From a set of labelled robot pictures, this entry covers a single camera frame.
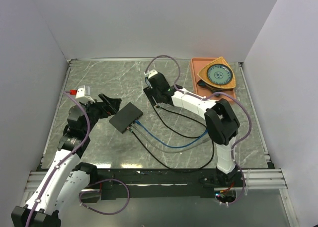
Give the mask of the black network switch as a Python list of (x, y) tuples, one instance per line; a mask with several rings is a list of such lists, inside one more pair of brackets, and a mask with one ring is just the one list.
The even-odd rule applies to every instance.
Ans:
[(114, 115), (109, 123), (120, 133), (124, 133), (127, 128), (139, 119), (143, 115), (143, 112), (135, 106), (133, 103), (129, 102), (121, 110)]

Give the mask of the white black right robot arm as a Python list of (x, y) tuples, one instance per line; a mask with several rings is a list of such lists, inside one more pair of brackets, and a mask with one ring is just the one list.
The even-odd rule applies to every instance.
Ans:
[(232, 145), (240, 123), (229, 102), (223, 98), (205, 100), (179, 85), (171, 86), (165, 76), (155, 70), (145, 74), (145, 81), (148, 86), (144, 92), (151, 105), (162, 103), (184, 108), (205, 120), (208, 135), (217, 150), (217, 181), (225, 187), (233, 183), (238, 168)]

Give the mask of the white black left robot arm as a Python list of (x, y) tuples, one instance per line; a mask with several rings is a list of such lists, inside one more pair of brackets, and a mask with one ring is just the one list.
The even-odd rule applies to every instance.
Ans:
[(65, 94), (75, 95), (71, 98), (75, 105), (69, 109), (68, 123), (49, 170), (26, 204), (16, 206), (11, 213), (15, 227), (59, 227), (63, 211), (81, 190), (98, 184), (97, 167), (80, 159), (90, 142), (90, 131), (98, 120), (115, 115), (122, 100), (99, 94), (97, 101), (80, 90)]

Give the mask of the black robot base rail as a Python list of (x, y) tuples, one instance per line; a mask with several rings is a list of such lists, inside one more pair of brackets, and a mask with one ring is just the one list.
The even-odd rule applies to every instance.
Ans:
[(126, 197), (214, 198), (217, 188), (241, 188), (245, 184), (242, 173), (237, 168), (224, 174), (216, 168), (107, 169), (81, 162), (74, 170), (92, 175), (86, 189), (98, 190), (102, 200)]

